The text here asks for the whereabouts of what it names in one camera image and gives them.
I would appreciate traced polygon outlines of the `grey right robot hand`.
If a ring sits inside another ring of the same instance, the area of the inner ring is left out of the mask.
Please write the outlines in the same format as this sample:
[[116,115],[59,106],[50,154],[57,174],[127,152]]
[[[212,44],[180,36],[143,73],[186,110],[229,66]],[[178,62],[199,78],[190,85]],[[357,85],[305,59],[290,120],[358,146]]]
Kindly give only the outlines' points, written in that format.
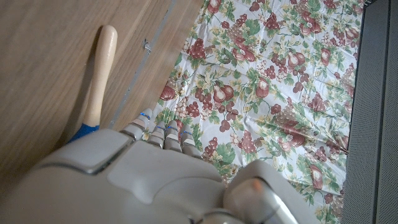
[[144,110],[121,131],[100,129],[49,154],[1,204],[2,223],[316,223],[300,194],[256,160],[225,185],[191,129]]

